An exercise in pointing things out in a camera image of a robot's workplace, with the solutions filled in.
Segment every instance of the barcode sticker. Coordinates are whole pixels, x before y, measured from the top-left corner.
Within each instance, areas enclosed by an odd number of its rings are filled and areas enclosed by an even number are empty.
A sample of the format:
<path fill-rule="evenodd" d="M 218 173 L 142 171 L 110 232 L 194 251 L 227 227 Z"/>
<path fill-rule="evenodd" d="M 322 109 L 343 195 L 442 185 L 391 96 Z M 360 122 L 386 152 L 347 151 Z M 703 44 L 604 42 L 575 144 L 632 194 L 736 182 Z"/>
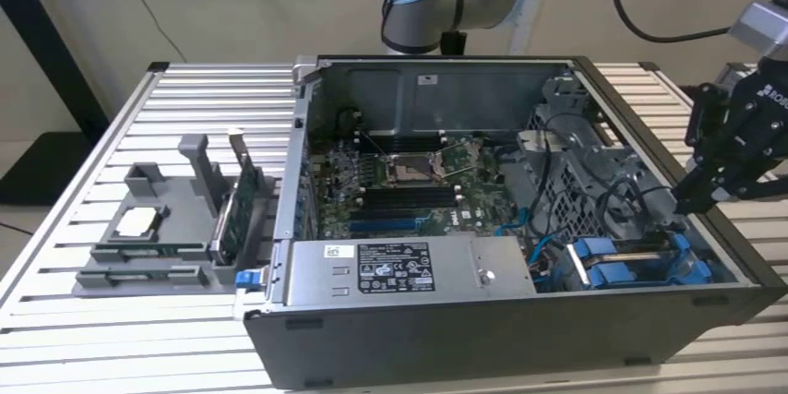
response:
<path fill-rule="evenodd" d="M 326 245 L 326 258 L 352 258 L 356 256 L 355 245 Z"/>

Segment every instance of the white wall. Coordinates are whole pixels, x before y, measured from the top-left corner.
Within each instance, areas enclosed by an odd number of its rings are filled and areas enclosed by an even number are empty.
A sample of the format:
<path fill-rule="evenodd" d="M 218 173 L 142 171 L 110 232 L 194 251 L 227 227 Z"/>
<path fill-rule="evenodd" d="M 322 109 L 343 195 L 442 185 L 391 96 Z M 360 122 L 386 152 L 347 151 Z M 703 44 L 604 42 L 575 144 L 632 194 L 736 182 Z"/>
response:
<path fill-rule="evenodd" d="M 382 0 L 147 0 L 190 62 L 290 62 L 379 54 Z M 139 0 L 42 0 L 88 82 L 118 111 L 151 61 L 178 60 Z M 478 31 L 470 54 L 504 54 L 511 28 Z"/>
<path fill-rule="evenodd" d="M 752 0 L 622 1 L 644 31 L 668 36 L 730 26 Z M 672 44 L 642 41 L 624 28 L 612 0 L 546 0 L 528 53 L 583 54 L 600 62 L 652 61 L 679 82 L 711 81 L 727 62 L 758 60 L 731 37 Z"/>
<path fill-rule="evenodd" d="M 0 142 L 76 130 L 52 84 L 0 9 Z"/>

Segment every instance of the power supply label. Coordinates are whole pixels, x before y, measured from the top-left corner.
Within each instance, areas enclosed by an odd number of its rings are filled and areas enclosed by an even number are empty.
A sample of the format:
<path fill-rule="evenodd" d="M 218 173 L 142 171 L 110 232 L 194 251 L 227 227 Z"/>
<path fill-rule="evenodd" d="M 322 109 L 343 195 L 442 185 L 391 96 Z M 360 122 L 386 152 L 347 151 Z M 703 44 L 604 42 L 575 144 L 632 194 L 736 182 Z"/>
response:
<path fill-rule="evenodd" d="M 430 244 L 359 245 L 359 291 L 364 294 L 435 291 Z"/>

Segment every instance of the open computer tower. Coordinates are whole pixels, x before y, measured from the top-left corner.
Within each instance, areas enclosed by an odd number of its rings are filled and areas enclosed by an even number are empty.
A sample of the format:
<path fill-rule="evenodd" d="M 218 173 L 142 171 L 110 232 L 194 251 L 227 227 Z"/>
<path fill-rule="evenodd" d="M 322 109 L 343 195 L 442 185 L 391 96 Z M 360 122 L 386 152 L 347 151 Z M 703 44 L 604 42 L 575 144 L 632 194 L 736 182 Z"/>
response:
<path fill-rule="evenodd" d="M 786 286 L 584 57 L 324 56 L 266 290 L 278 388 L 659 364 Z"/>

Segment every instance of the slotted aluminum tabletop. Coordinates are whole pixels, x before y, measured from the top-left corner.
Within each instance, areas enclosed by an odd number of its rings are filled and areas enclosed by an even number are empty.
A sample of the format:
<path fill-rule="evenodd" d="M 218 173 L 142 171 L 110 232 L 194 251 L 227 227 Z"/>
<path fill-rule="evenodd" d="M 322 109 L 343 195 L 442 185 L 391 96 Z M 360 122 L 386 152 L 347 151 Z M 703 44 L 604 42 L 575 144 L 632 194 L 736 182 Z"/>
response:
<path fill-rule="evenodd" d="M 639 64 L 598 67 L 684 162 L 690 105 L 676 86 Z M 0 282 L 0 393 L 279 392 L 234 321 L 232 295 L 76 299 L 71 290 L 90 244 L 126 195 L 128 166 L 156 161 L 164 175 L 191 174 L 176 150 L 182 134 L 208 133 L 210 157 L 224 172 L 238 173 L 224 135 L 231 127 L 244 129 L 255 162 L 266 173 L 282 175 L 291 87 L 290 65 L 172 65 L 164 73 L 147 74 Z M 722 208 L 778 273 L 788 276 L 788 204 Z M 710 331 L 662 366 L 348 392 L 570 389 L 600 394 L 788 392 L 788 300 L 746 325 Z"/>

